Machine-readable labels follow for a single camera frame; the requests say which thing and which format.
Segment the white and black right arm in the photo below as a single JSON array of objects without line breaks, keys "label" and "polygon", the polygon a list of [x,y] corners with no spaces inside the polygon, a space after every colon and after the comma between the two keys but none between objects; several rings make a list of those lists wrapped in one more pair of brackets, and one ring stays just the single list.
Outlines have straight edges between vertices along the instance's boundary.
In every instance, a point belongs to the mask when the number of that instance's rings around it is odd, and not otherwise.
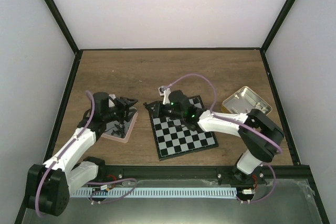
[{"label": "white and black right arm", "polygon": [[178,120],[190,131],[220,132],[242,139],[247,150],[233,168],[238,183],[248,182],[261,164],[270,163],[281,153],[282,129],[258,109],[238,114],[216,113],[197,105],[181,90],[166,89],[161,95],[163,101],[144,104],[153,119]]}]

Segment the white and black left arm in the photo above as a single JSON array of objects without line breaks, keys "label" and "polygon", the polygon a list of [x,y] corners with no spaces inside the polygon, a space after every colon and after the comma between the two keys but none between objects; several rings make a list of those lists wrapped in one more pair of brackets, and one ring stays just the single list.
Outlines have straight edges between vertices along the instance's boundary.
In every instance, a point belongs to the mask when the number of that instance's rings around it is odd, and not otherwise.
[{"label": "white and black left arm", "polygon": [[138,100],[116,97],[106,92],[86,91],[90,108],[84,113],[69,141],[50,159],[34,164],[27,174],[24,202],[38,217],[61,215],[70,196],[83,185],[110,186],[123,179],[104,182],[107,178],[105,162],[89,157],[78,162],[107,129],[107,124],[131,121],[136,114],[133,107]]}]

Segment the pile of black chess pieces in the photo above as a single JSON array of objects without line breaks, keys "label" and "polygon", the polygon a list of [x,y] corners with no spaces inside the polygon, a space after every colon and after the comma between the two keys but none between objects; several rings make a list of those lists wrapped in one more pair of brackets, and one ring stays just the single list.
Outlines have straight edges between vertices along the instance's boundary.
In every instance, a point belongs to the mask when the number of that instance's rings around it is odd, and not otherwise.
[{"label": "pile of black chess pieces", "polygon": [[124,136],[125,136],[125,125],[124,124],[115,124],[111,128],[111,136],[124,138]]}]

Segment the pile of white chess pieces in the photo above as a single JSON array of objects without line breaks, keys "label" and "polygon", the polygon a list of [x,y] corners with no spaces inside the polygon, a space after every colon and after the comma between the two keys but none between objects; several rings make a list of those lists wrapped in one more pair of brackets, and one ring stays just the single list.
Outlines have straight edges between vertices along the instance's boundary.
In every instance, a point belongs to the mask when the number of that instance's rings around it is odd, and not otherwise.
[{"label": "pile of white chess pieces", "polygon": [[244,93],[234,96],[233,108],[239,113],[249,113],[252,109],[260,110],[264,114],[272,111],[272,107],[266,103],[261,97],[248,95]]}]

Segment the pink tray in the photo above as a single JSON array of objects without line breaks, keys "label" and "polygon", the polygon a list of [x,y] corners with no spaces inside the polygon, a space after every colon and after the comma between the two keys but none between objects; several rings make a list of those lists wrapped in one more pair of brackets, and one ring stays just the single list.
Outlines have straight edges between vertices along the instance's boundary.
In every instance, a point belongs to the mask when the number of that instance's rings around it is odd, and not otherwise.
[{"label": "pink tray", "polygon": [[135,115],[133,116],[133,118],[129,121],[129,122],[124,122],[125,125],[125,136],[124,138],[119,138],[116,136],[111,136],[111,128],[115,125],[115,124],[121,124],[118,121],[112,121],[109,122],[107,124],[107,129],[104,131],[104,133],[102,134],[102,138],[111,140],[111,141],[116,141],[116,142],[120,142],[120,143],[127,143],[129,141],[131,132],[133,130],[133,127],[135,125],[135,122],[137,120],[138,117],[138,112],[135,113]]}]

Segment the black and silver chessboard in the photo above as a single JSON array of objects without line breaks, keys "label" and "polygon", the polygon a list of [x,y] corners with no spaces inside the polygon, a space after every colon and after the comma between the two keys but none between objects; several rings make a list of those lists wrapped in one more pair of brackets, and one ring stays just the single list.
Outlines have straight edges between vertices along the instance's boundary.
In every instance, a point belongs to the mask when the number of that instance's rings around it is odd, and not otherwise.
[{"label": "black and silver chessboard", "polygon": [[213,132],[191,131],[181,120],[155,118],[152,115],[149,118],[160,161],[218,147]]}]

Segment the gold metal tin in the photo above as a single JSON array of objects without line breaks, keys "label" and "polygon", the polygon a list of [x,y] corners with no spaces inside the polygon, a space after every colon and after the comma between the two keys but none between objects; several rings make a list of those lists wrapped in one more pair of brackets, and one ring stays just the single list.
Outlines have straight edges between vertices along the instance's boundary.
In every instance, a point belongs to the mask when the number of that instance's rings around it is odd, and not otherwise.
[{"label": "gold metal tin", "polygon": [[248,86],[234,92],[221,105],[222,113],[249,113],[252,109],[258,109],[267,115],[272,111],[272,106]]}]

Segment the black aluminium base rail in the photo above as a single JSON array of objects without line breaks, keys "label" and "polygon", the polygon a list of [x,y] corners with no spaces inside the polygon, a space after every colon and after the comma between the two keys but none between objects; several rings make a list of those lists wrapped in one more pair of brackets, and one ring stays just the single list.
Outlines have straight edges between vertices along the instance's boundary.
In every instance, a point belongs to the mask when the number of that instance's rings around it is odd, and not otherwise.
[{"label": "black aluminium base rail", "polygon": [[[272,166],[277,179],[307,179],[313,181],[313,176],[308,165],[296,166]],[[255,176],[258,183],[262,179],[272,179],[272,172],[266,165],[259,167],[252,175],[234,175],[233,166],[111,166],[106,165],[102,171],[99,168],[98,175],[86,182],[107,182],[108,176],[117,179],[135,178],[137,180],[154,179],[205,179],[218,180],[218,184],[230,184],[232,186],[252,184]]]}]

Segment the black frame post left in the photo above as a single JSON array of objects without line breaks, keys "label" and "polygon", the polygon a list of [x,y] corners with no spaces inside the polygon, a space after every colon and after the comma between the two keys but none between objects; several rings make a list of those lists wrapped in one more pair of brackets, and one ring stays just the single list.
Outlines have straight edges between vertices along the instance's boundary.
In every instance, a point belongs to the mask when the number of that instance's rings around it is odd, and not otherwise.
[{"label": "black frame post left", "polygon": [[79,48],[75,40],[73,39],[73,36],[71,35],[70,30],[68,26],[66,25],[66,22],[64,21],[55,1],[54,0],[44,0],[44,2],[46,3],[49,11],[51,12],[54,20],[56,21],[58,27],[60,28],[71,50],[73,51],[75,55],[78,54]]}]

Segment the black frame post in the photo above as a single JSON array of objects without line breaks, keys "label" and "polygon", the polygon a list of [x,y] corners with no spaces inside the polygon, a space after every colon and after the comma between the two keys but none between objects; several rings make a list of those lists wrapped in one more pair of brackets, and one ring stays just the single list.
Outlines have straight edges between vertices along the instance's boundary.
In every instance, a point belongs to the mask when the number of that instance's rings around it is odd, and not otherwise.
[{"label": "black frame post", "polygon": [[293,7],[295,1],[296,0],[286,0],[285,3],[283,4],[274,24],[272,25],[268,35],[266,36],[264,43],[262,44],[260,48],[262,53],[266,52],[268,48],[270,47],[280,27],[284,23],[287,15],[289,14],[291,8]]},{"label": "black frame post", "polygon": [[71,35],[70,30],[68,26],[66,25],[66,22],[64,21],[55,1],[54,0],[44,0],[44,2],[46,3],[49,11],[51,12],[54,20],[56,21],[58,27],[60,28],[71,50],[73,51],[75,55],[78,54],[79,48],[75,40],[73,39],[73,36]]}]

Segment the black frame post right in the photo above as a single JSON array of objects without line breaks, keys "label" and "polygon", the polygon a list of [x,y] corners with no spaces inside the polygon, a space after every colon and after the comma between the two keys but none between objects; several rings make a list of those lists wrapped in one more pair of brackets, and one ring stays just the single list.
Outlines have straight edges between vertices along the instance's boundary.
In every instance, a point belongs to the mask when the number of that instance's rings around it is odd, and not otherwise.
[{"label": "black frame post right", "polygon": [[266,36],[264,43],[262,44],[260,48],[262,53],[266,52],[268,48],[270,47],[280,27],[284,23],[287,15],[289,14],[291,8],[293,7],[295,1],[296,0],[286,0],[285,3],[283,4],[274,24],[272,25],[268,35]]}]

